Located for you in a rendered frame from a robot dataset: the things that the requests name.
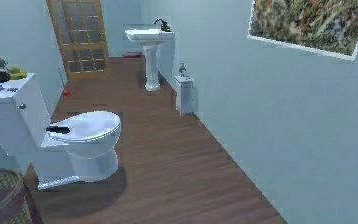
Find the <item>white square bin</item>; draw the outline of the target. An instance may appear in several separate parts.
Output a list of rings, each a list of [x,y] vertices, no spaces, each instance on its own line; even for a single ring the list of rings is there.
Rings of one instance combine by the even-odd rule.
[[[188,76],[175,76],[176,109],[180,114],[193,113],[193,79]]]

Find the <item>black sink faucet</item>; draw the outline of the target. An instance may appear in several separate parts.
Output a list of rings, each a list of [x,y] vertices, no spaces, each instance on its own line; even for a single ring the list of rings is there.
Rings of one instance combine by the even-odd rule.
[[[171,31],[171,27],[168,25],[167,21],[164,21],[163,19],[156,19],[154,24],[157,24],[158,22],[160,22],[160,29],[164,32],[170,32]]]

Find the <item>white toilet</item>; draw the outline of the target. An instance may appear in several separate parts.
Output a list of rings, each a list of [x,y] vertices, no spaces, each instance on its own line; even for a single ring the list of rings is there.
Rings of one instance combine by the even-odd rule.
[[[21,170],[34,167],[40,190],[101,181],[116,172],[122,129],[117,114],[91,111],[53,122],[34,73],[0,85],[17,88],[0,92],[0,146]],[[48,126],[69,127],[70,133],[47,132]]]

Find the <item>black remote control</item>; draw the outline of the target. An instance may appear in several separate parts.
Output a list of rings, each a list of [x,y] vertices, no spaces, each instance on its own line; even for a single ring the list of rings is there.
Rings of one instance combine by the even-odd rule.
[[[48,126],[46,128],[47,132],[53,132],[53,133],[61,133],[61,134],[68,134],[70,133],[69,127],[65,126]]]

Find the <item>wooden glass-paned door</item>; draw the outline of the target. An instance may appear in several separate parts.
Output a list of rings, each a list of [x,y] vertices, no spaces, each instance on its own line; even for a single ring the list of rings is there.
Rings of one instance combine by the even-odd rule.
[[[46,0],[69,79],[108,73],[109,54],[100,0]]]

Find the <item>yellow green fruit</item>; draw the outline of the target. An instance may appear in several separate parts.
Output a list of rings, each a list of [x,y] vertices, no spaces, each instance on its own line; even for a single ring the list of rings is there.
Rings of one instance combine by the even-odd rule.
[[[27,71],[22,70],[18,66],[11,66],[8,69],[8,72],[10,73],[10,76],[11,76],[12,80],[19,80],[19,79],[23,79],[23,78],[27,77]]]

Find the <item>woven brown basket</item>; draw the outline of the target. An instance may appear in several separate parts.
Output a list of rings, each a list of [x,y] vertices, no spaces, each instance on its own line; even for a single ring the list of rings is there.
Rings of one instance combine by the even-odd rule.
[[[44,224],[23,176],[0,169],[0,224]]]

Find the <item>white pedestal sink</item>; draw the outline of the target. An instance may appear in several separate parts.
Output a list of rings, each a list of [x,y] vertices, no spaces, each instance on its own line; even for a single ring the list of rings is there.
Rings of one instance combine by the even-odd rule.
[[[130,42],[139,43],[144,52],[146,60],[146,83],[147,91],[156,91],[160,88],[158,66],[157,66],[157,48],[165,41],[174,39],[174,32],[166,32],[161,29],[129,29],[125,34]]]

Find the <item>framed mottled wall picture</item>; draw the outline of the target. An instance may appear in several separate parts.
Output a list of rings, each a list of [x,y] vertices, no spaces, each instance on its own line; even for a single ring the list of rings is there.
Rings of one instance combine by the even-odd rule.
[[[353,61],[358,0],[252,0],[247,37]]]

